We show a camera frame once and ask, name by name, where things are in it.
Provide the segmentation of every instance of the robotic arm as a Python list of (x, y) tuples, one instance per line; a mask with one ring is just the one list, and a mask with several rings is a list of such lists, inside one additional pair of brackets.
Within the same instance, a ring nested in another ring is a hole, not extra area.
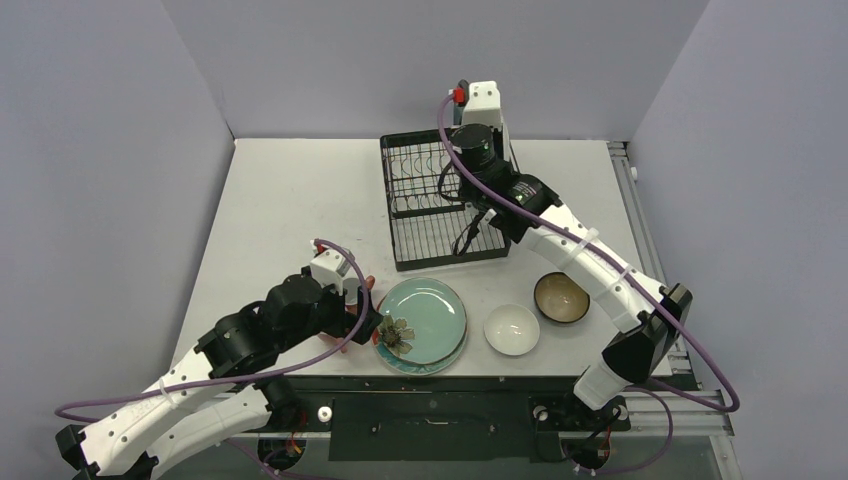
[[(559, 196), (533, 175), (521, 174), (509, 158), (509, 137), (495, 82), (460, 82), (454, 91), (455, 119), (460, 126), (450, 143), (458, 160), (483, 185), (506, 201), (574, 234), (564, 238), (494, 201), (460, 175), (458, 198), (483, 214), (512, 241), (528, 248), (565, 272), (610, 316), (619, 330), (596, 363), (574, 385), (574, 395), (591, 410), (599, 410), (627, 385), (642, 383), (659, 365), (678, 332), (655, 311), (640, 292), (625, 281), (635, 278), (654, 300), (683, 324), (692, 294), (680, 284), (668, 288), (629, 266), (598, 240), (598, 231), (585, 227)], [(619, 273), (595, 251), (625, 266)]]
[[(79, 470), (74, 480), (159, 478), (173, 465), (273, 415), (294, 413), (296, 398), (280, 377), (261, 380), (214, 406), (198, 410), (235, 383), (165, 393), (172, 385), (253, 374), (272, 367), (279, 354), (312, 335), (344, 337), (358, 317), (345, 311), (342, 278), (350, 264), (335, 250), (318, 251), (308, 267), (219, 320), (182, 360), (145, 392), (162, 395), (128, 403), (88, 425), (56, 435), (62, 457)], [(363, 292), (359, 292), (359, 305)], [(382, 321), (369, 305), (353, 337), (363, 344)]]

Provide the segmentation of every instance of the gray wall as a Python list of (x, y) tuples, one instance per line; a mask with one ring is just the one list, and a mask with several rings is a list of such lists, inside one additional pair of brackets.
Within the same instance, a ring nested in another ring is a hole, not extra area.
[(514, 135), (630, 139), (707, 0), (164, 0), (236, 137), (433, 128), (460, 76)]
[(0, 477), (167, 368), (232, 139), (159, 2), (0, 7)]
[(846, 22), (840, 0), (712, 0), (630, 148), (691, 328), (742, 396), (747, 479), (848, 478)]

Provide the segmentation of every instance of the dish rack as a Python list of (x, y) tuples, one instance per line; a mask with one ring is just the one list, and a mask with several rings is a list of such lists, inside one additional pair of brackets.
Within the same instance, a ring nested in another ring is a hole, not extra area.
[[(417, 270), (488, 260), (509, 254), (511, 242), (489, 225), (471, 241), (468, 251), (454, 256), (454, 242), (466, 233), (474, 214), (464, 203), (439, 195), (439, 174), (450, 163), (438, 130), (398, 133), (380, 138), (389, 229), (395, 267)], [(512, 164), (518, 170), (513, 156)], [(456, 196), (459, 175), (448, 171), (442, 192)]]

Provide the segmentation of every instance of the brown bowl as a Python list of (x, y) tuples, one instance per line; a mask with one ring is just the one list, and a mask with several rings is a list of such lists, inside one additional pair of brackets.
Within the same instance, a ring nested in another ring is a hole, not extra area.
[(540, 278), (533, 299), (542, 315), (557, 323), (574, 323), (589, 311), (589, 294), (562, 272)]

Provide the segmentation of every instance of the white tabletop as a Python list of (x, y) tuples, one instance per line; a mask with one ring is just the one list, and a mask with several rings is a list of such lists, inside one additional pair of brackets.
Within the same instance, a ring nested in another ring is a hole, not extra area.
[[(606, 143), (514, 140), (522, 172), (541, 178), (585, 225), (631, 265), (640, 265)], [(580, 375), (616, 334), (597, 305), (574, 325), (539, 314), (541, 338), (521, 357), (489, 346), (483, 322), (498, 305), (536, 311), (533, 287), (553, 266), (513, 245), (507, 258), (399, 273), (386, 218), (378, 140), (240, 139), (180, 331), (174, 361), (221, 317), (265, 298), (312, 257), (310, 240), (325, 238), (351, 249), (382, 298), (398, 282), (427, 276), (451, 286), (468, 313), (469, 337), (459, 359), (439, 375)], [(307, 360), (328, 344), (311, 338), (280, 356), (277, 366)], [(304, 375), (395, 375), (371, 345), (351, 345)], [(664, 359), (655, 375), (671, 375)]]

